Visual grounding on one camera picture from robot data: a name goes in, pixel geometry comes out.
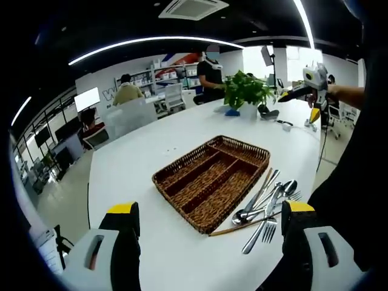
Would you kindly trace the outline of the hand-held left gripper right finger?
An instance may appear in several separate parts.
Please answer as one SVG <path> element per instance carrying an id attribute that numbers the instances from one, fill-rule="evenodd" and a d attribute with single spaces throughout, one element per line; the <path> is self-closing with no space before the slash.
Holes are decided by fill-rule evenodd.
<path id="1" fill-rule="evenodd" d="M 298 290 L 369 288 L 369 271 L 357 264 L 347 235 L 326 224 L 311 205 L 283 201 L 281 234 L 287 274 L 297 280 Z"/>

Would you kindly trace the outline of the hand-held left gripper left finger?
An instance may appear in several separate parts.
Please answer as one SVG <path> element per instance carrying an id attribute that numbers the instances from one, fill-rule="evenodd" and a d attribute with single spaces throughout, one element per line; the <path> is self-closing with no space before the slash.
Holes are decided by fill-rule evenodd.
<path id="1" fill-rule="evenodd" d="M 139 237 L 138 203 L 111 207 L 71 249 L 61 281 L 68 290 L 140 290 Z"/>

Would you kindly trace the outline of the person's right hand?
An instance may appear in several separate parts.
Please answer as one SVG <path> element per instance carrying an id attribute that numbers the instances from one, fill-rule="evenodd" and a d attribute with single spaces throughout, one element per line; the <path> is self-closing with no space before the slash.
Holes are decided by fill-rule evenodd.
<path id="1" fill-rule="evenodd" d="M 328 85 L 328 104 L 339 107 L 339 100 L 336 97 L 336 87 L 335 85 Z M 318 100 L 318 91 L 317 89 L 312 89 L 312 93 L 308 96 L 307 102 L 310 108 L 312 108 Z"/>

